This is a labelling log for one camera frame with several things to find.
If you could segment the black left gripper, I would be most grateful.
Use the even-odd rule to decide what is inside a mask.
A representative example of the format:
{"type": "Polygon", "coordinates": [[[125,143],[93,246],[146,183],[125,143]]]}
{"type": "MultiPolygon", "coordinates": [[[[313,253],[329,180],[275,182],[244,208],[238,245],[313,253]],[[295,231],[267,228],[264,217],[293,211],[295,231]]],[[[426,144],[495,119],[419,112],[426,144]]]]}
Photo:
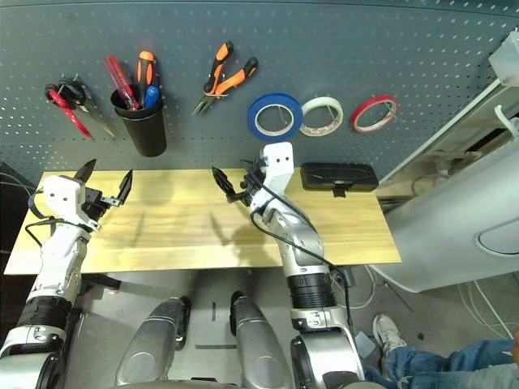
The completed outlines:
{"type": "MultiPolygon", "coordinates": [[[[74,175],[74,179],[80,182],[87,182],[97,163],[96,159],[92,159],[85,163],[74,175]]],[[[89,219],[98,221],[109,209],[109,206],[122,206],[131,192],[133,182],[133,171],[129,170],[121,181],[119,193],[116,197],[105,197],[102,192],[94,189],[85,190],[85,201],[82,210],[89,219]]]]}

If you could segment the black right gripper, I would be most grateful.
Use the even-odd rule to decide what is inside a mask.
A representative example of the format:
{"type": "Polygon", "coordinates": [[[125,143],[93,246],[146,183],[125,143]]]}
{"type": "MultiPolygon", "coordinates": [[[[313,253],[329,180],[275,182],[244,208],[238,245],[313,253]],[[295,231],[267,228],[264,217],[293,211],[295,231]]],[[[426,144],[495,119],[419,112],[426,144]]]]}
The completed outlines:
{"type": "Polygon", "coordinates": [[[261,188],[261,184],[264,182],[264,172],[262,171],[263,163],[259,161],[243,161],[242,164],[246,170],[240,182],[240,187],[245,192],[244,197],[242,197],[242,193],[237,193],[234,190],[232,183],[221,169],[212,167],[212,175],[217,186],[224,192],[228,203],[242,200],[246,206],[250,206],[252,197],[261,188]]]}

